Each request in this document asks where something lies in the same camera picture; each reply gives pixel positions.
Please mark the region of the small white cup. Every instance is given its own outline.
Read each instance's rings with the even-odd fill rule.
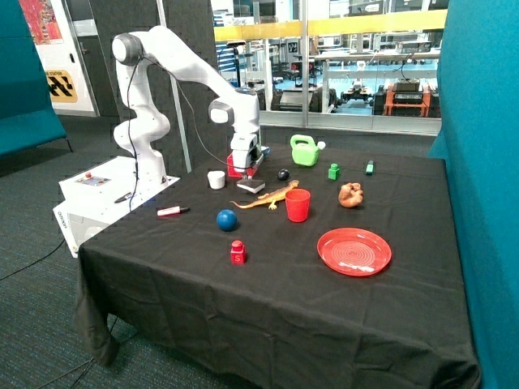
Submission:
[[[225,186],[225,172],[216,170],[208,173],[209,186],[212,189],[219,190]]]

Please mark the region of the red salt shaker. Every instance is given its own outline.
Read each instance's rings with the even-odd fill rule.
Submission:
[[[245,245],[242,241],[234,241],[230,249],[230,261],[233,265],[243,265],[246,261]]]

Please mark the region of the small black ball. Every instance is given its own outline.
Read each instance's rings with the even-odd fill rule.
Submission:
[[[289,179],[289,177],[290,177],[290,172],[287,169],[281,169],[277,173],[277,179],[280,181],[286,181]]]

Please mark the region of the teal divider panel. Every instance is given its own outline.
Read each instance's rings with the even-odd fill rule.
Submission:
[[[30,38],[31,33],[18,0],[2,0],[0,38]]]
[[[18,0],[0,12],[0,156],[64,138]]]
[[[519,387],[519,2],[449,3],[439,68],[444,158],[484,388]]]

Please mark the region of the red plate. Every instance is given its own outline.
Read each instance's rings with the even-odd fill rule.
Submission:
[[[391,248],[365,229],[333,229],[317,242],[317,252],[330,268],[347,276],[378,273],[391,261]]]

